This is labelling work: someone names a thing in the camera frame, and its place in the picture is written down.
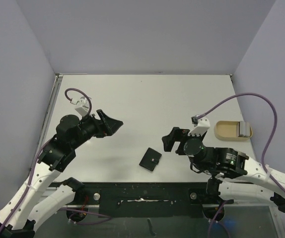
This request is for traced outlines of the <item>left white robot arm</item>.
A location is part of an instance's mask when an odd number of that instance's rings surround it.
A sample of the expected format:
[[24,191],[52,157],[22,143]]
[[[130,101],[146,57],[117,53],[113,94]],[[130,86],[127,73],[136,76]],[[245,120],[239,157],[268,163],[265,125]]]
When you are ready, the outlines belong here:
[[0,210],[0,237],[10,226],[12,231],[24,227],[28,212],[32,210],[46,188],[62,173],[76,157],[76,149],[92,137],[112,136],[123,122],[97,110],[99,119],[85,115],[61,118],[56,134],[38,153],[32,163],[27,181],[18,190],[8,205]]

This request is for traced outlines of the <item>black leather card holder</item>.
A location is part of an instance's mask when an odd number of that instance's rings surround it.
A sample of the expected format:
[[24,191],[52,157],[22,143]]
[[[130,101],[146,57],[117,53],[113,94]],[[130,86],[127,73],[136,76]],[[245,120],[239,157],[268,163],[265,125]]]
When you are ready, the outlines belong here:
[[148,148],[143,155],[139,165],[148,171],[153,172],[155,167],[158,165],[161,157],[161,153],[152,148]]

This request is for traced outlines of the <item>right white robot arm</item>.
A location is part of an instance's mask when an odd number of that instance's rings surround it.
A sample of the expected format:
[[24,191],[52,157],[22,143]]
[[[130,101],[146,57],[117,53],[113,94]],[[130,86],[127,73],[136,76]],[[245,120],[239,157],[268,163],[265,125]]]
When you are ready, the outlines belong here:
[[211,203],[242,200],[277,206],[285,213],[285,173],[265,170],[261,163],[232,148],[207,147],[202,136],[179,127],[162,137],[165,152],[179,142],[176,154],[187,156],[190,169],[210,176],[205,198]]

